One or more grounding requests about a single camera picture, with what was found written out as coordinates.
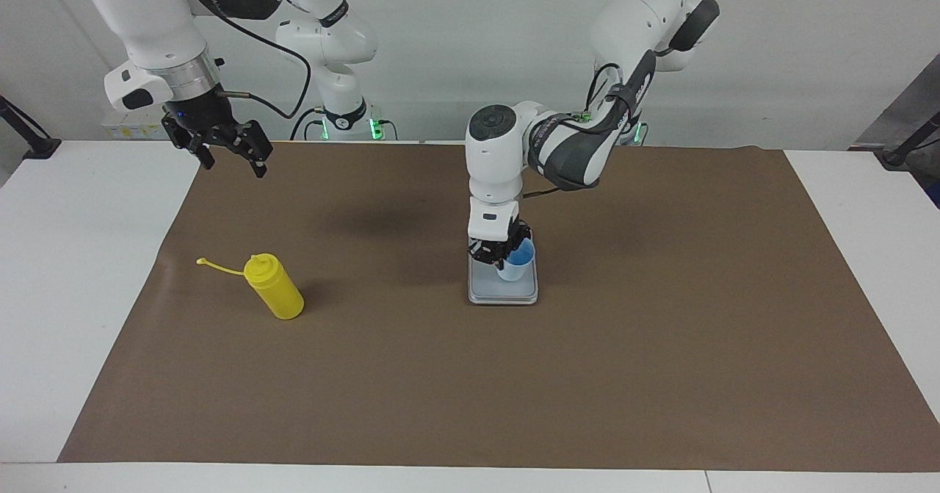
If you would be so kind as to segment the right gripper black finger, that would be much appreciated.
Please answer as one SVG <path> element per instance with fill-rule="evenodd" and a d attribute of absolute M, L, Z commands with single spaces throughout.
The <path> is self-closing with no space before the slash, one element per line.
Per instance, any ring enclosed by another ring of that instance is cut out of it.
<path fill-rule="evenodd" d="M 267 173 L 267 161 L 273 147 L 262 125 L 252 119 L 235 125 L 232 152 L 248 161 L 256 178 L 262 179 Z"/>
<path fill-rule="evenodd" d="M 209 151 L 209 147 L 204 144 L 204 135 L 202 131 L 191 131 L 179 125 L 174 115 L 165 115 L 162 118 L 162 127 L 164 127 L 169 141 L 175 148 L 187 151 L 188 154 L 198 159 L 199 165 L 207 170 L 214 166 L 215 159 Z"/>

